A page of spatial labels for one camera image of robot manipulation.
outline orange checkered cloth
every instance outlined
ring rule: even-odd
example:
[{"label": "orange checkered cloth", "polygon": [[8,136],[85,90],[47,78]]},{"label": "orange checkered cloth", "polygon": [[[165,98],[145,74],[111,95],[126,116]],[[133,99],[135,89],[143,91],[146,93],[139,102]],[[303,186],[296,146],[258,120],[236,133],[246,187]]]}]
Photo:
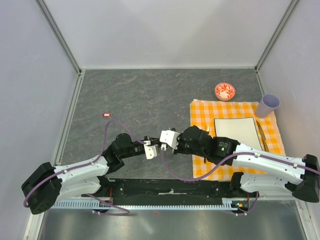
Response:
[{"label": "orange checkered cloth", "polygon": [[[266,144],[270,153],[285,156],[284,145],[281,140],[280,132],[277,127],[276,116],[273,113],[260,119],[255,116],[258,102],[225,102],[225,101],[203,101],[194,99],[190,103],[190,122],[191,126],[196,125],[204,130],[207,124],[210,124],[211,136],[216,135],[214,119],[238,119],[251,118],[259,121],[266,138]],[[256,125],[258,137],[263,146],[263,141]],[[206,161],[199,156],[192,156],[193,177],[198,178],[214,168],[215,164]],[[243,172],[250,174],[264,174],[265,172],[249,167],[241,166],[220,166],[213,174],[206,177],[206,180],[212,181],[230,181],[234,172]]]}]

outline red bowl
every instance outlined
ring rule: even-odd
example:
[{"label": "red bowl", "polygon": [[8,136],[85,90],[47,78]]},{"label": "red bowl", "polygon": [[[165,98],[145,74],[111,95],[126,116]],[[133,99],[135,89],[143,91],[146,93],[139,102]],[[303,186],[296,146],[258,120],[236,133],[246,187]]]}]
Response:
[{"label": "red bowl", "polygon": [[214,88],[216,97],[221,101],[229,101],[236,95],[236,89],[229,83],[219,83]]}]

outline purple cable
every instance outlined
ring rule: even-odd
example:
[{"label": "purple cable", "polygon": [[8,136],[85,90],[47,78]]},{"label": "purple cable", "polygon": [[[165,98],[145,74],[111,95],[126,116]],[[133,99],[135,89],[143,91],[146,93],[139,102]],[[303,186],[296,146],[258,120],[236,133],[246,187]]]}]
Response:
[{"label": "purple cable", "polygon": [[[108,130],[108,126],[110,123],[117,123],[119,125],[121,125],[125,130],[128,131],[129,134],[131,134],[131,136],[137,140],[138,143],[140,144],[145,144],[143,141],[141,141],[136,135],[134,135],[122,122],[118,121],[118,120],[110,120],[106,123],[105,125],[105,129],[104,129],[104,137],[103,137],[103,145],[102,145],[102,150],[100,152],[100,154],[98,155],[98,157],[92,161],[92,163],[95,163],[96,161],[99,160],[99,158],[101,157],[102,153],[104,152],[104,149],[105,149],[105,145],[106,145],[106,140],[107,140],[107,130]],[[89,166],[91,165],[91,162],[88,162],[88,163],[84,163],[82,165],[78,165],[78,166],[73,166],[73,167],[69,167],[67,168],[66,170],[62,170],[62,171],[59,171],[59,172],[56,172],[48,177],[46,177],[45,179],[43,179],[41,182],[39,182],[26,196],[25,196],[25,199],[23,201],[23,206],[25,208],[28,208],[29,205],[28,205],[28,200],[29,198],[31,197],[31,195],[40,187],[42,186],[42,184],[44,184],[46,181],[54,178],[55,176],[58,176],[60,174],[63,174],[65,171],[71,171],[71,170],[74,170],[74,169],[79,169],[79,168],[83,168],[83,167],[86,167],[86,166]]]},{"label": "purple cable", "polygon": [[181,177],[181,176],[178,176],[177,174],[175,174],[167,165],[166,161],[165,161],[165,150],[164,148],[162,148],[162,151],[161,151],[161,156],[162,156],[162,163],[165,167],[165,169],[172,175],[174,176],[175,178],[181,180],[181,181],[185,181],[185,182],[196,182],[196,181],[199,181],[201,179],[204,179],[206,177],[208,177],[210,174],[212,174],[215,170],[217,170],[218,167],[220,167],[225,161],[233,158],[233,157],[236,157],[236,156],[239,156],[239,155],[255,155],[253,152],[239,152],[239,153],[234,153],[234,154],[231,154],[227,157],[225,157],[222,161],[220,161],[212,170],[210,170],[208,173],[206,173],[205,175],[203,176],[200,176],[200,177],[196,177],[196,178],[184,178],[184,177]]},{"label": "purple cable", "polygon": [[[206,173],[205,175],[203,176],[200,176],[200,177],[196,177],[196,178],[184,178],[184,177],[181,177],[181,176],[178,176],[177,174],[175,174],[167,165],[166,161],[165,161],[165,150],[164,148],[162,148],[162,151],[161,151],[161,157],[162,157],[162,163],[165,167],[165,169],[172,175],[174,176],[175,178],[181,180],[181,181],[185,181],[185,182],[195,182],[195,181],[199,181],[199,180],[202,180],[206,177],[208,177],[210,174],[212,174],[215,170],[217,170],[218,167],[220,167],[225,161],[227,161],[228,159],[230,158],[233,158],[233,157],[236,157],[236,156],[239,156],[239,155],[250,155],[250,156],[254,156],[255,154],[253,152],[238,152],[238,153],[234,153],[234,154],[231,154],[227,157],[225,157],[222,161],[220,161],[211,171],[209,171],[208,173]],[[284,160],[280,160],[280,159],[277,159],[275,157],[272,157],[272,156],[266,156],[266,155],[260,155],[261,158],[265,158],[265,159],[269,159],[269,160],[272,160],[272,161],[275,161],[275,162],[278,162],[278,163],[282,163],[282,164],[287,164],[287,165],[290,165],[290,166],[293,166],[294,164],[292,162],[289,162],[289,161],[284,161]],[[313,172],[315,174],[318,174],[320,175],[320,171],[317,171],[317,170],[314,170],[310,167],[307,167],[307,166],[302,166],[302,165],[297,165],[298,168],[301,168],[301,169],[305,169],[305,170],[308,170],[310,172]],[[257,191],[256,192],[256,197],[255,197],[255,201],[254,201],[254,204],[252,205],[252,207],[247,211],[247,212],[244,212],[244,213],[238,213],[238,216],[243,216],[245,214],[248,214],[250,213],[257,205],[257,201],[258,201],[258,197],[259,197],[259,192]]]},{"label": "purple cable", "polygon": [[122,211],[125,211],[124,213],[108,213],[108,212],[98,212],[98,211],[93,211],[95,214],[99,214],[99,215],[109,215],[109,216],[127,216],[130,214],[130,211],[128,209],[125,209],[123,207],[119,207],[119,206],[116,206],[116,205],[113,205],[109,202],[105,202],[105,201],[102,201],[101,199],[97,198],[96,196],[93,196],[92,194],[90,193],[87,193],[87,195],[95,200],[98,200],[100,203],[104,204],[104,205],[107,205],[109,207],[112,207],[112,208],[115,208],[115,209],[119,209],[119,210],[122,210]]}]

